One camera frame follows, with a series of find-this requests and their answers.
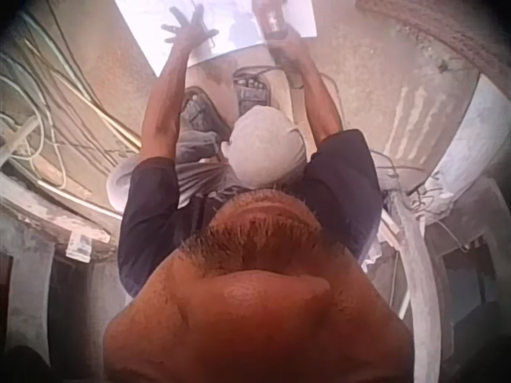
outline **navy t-shirt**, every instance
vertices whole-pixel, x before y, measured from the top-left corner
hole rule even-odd
[[[325,232],[362,260],[378,232],[382,195],[374,162],[359,130],[326,138],[303,177],[283,191],[301,199]],[[132,296],[160,263],[205,228],[225,203],[196,195],[178,209],[178,201],[176,169],[171,160],[150,158],[135,168],[118,251],[121,282]]]

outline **beard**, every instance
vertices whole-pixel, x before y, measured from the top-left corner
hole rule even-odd
[[[344,252],[344,247],[330,240],[314,218],[307,223],[306,219],[278,214],[232,222],[225,217],[229,211],[238,211],[265,199],[281,199],[284,203],[292,199],[302,205],[279,191],[255,191],[232,199],[217,213],[224,215],[221,224],[212,224],[180,248],[204,271],[204,277],[246,270],[296,274],[312,259],[327,260]],[[314,217],[308,209],[307,214],[308,218]]]

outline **bottle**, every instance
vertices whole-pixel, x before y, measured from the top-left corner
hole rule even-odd
[[[252,0],[252,12],[267,40],[287,36],[287,23],[284,19],[282,4],[283,0]]]

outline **man's arm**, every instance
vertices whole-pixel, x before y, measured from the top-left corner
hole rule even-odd
[[[193,49],[218,33],[216,30],[204,30],[202,5],[198,5],[190,22],[176,7],[172,7],[170,11],[181,27],[162,26],[176,34],[176,37],[166,40],[173,42],[174,46],[160,77],[156,80],[145,110],[141,160],[151,157],[175,160],[188,58]]]
[[[268,45],[270,48],[283,52],[302,75],[305,109],[316,145],[332,134],[341,132],[343,123],[335,102],[298,32],[289,26],[286,38],[270,40]]]

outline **man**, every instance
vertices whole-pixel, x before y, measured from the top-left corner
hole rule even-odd
[[[303,77],[318,151],[282,190],[238,189],[178,209],[174,160],[184,75],[213,35],[180,29],[142,128],[121,227],[121,281],[135,298],[105,333],[113,381],[412,381],[410,333],[357,259],[382,199],[362,134],[342,121],[299,35],[270,41]]]

